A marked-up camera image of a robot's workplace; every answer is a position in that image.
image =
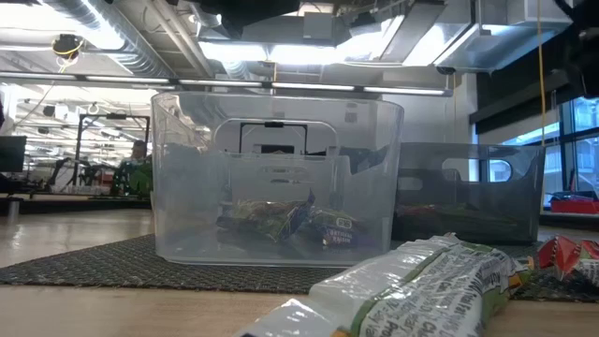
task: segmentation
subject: snack packet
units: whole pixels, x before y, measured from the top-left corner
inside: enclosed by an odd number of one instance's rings
[[[341,211],[312,207],[304,235],[322,242],[326,247],[357,247],[373,245],[366,227],[357,219]]]
[[[539,267],[554,267],[556,278],[560,281],[573,272],[579,272],[593,285],[599,286],[599,244],[591,240],[575,243],[558,235],[539,249]]]
[[[235,336],[480,336],[529,275],[497,249],[435,236],[320,282]]]
[[[240,201],[233,206],[232,217],[221,216],[216,224],[226,229],[252,231],[281,242],[306,221],[315,199],[310,190],[306,201]]]

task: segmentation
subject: fluorescent light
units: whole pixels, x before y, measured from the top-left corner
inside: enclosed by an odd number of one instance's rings
[[[76,145],[76,139],[49,139],[49,138],[36,138],[36,137],[28,137],[28,142],[33,143],[57,143],[64,145]],[[112,145],[123,145],[123,146],[131,146],[133,145],[133,141],[130,140],[102,140],[102,139],[82,139],[81,143],[96,143],[96,144],[112,144]]]
[[[468,38],[470,38],[477,31],[478,25],[475,24],[472,27],[470,27],[466,34],[460,37],[460,39],[458,39],[453,45],[451,45],[451,47],[449,47],[444,53],[442,53],[441,56],[439,56],[439,58],[437,58],[433,63],[436,66],[439,66],[447,57],[449,57],[449,55],[454,53],[462,44],[464,44],[464,42],[466,42],[466,40],[468,40]]]
[[[380,59],[381,56],[383,56],[383,52],[385,52],[385,50],[387,49],[387,46],[389,45],[389,43],[391,43],[391,39],[393,39],[393,37],[395,36],[397,31],[402,26],[402,22],[403,22],[404,18],[405,18],[405,16],[399,15],[393,19],[388,19],[388,20],[391,20],[391,23],[388,25],[387,30],[381,37],[378,46],[373,49],[373,52],[371,52],[371,60]]]
[[[282,65],[330,65],[341,62],[334,47],[276,45],[269,59]]]
[[[402,62],[404,66],[428,66],[443,51],[445,36],[440,26],[429,29]]]
[[[111,129],[111,128],[102,128],[100,129],[100,132],[103,132],[107,135],[113,136],[113,137],[120,137],[121,136],[121,132]]]
[[[50,156],[32,156],[31,159],[33,160],[56,160],[56,157],[50,157]]]
[[[262,87],[262,83],[258,81],[180,80],[179,83],[183,85],[210,85],[242,88]]]
[[[281,89],[314,89],[314,90],[334,90],[334,91],[353,91],[353,85],[334,85],[334,84],[309,84],[309,83],[285,83],[274,82],[273,88]]]
[[[221,62],[265,61],[264,47],[250,43],[211,43],[199,42],[206,58]]]
[[[44,73],[20,73],[20,72],[8,72],[0,71],[1,78],[12,78],[12,79],[26,79],[26,80],[65,80],[73,81],[77,78],[73,75],[67,74],[44,74]]]
[[[107,81],[120,83],[147,83],[147,84],[167,84],[168,79],[136,78],[136,77],[115,77],[115,76],[88,76],[89,81]]]
[[[445,90],[415,89],[415,88],[384,88],[364,87],[365,93],[400,94],[400,95],[445,95]]]

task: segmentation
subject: red snack package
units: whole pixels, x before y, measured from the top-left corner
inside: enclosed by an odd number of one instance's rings
[[[599,286],[599,244],[590,240],[575,243],[563,236],[545,242],[539,249],[539,267],[554,266],[561,281],[572,271],[579,271],[595,286]]]

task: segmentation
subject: woven placemat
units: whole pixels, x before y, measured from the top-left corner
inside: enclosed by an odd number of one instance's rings
[[[536,246],[497,246],[513,257],[534,256]],[[307,294],[334,268],[196,266],[167,262],[154,252],[154,236],[47,256],[0,269],[0,284],[110,286]],[[565,282],[535,271],[517,300],[599,301],[599,290],[581,278]]]

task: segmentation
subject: desk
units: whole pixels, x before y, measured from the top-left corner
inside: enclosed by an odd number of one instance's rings
[[[0,226],[0,267],[151,233],[151,212],[121,210],[22,215]],[[540,237],[560,230],[546,228]],[[592,232],[567,235],[592,237]],[[43,337],[220,337],[289,295],[159,289],[0,286],[0,335]],[[510,301],[487,337],[586,337],[599,332],[599,304]]]
[[[0,286],[0,326],[5,337],[230,336],[290,298],[208,291]],[[491,319],[485,336],[596,337],[598,327],[599,304],[514,300]]]

